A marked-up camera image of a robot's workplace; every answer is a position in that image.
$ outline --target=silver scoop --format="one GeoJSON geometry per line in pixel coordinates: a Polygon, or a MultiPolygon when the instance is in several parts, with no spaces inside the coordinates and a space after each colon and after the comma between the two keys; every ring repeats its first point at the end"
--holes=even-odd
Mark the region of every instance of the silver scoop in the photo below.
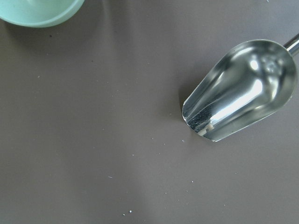
{"type": "Polygon", "coordinates": [[[185,122],[198,135],[219,141],[275,113],[297,85],[292,56],[298,52],[299,35],[285,46],[269,40],[235,46],[184,102],[185,122]]]}

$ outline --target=gray surface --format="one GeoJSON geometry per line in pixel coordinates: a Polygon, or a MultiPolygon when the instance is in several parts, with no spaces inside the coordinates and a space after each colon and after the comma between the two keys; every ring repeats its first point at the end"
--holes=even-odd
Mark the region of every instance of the gray surface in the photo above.
{"type": "Polygon", "coordinates": [[[233,46],[292,38],[298,11],[86,0],[56,27],[0,22],[0,222],[297,224],[299,91],[218,143],[180,107],[233,46]]]}

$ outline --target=scoop handle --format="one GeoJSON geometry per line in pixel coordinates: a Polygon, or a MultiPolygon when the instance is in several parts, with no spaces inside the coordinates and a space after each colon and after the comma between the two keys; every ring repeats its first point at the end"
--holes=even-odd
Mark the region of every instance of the scoop handle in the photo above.
{"type": "Polygon", "coordinates": [[[288,43],[284,45],[286,50],[292,55],[295,56],[299,53],[299,34],[294,36],[288,43]]]}

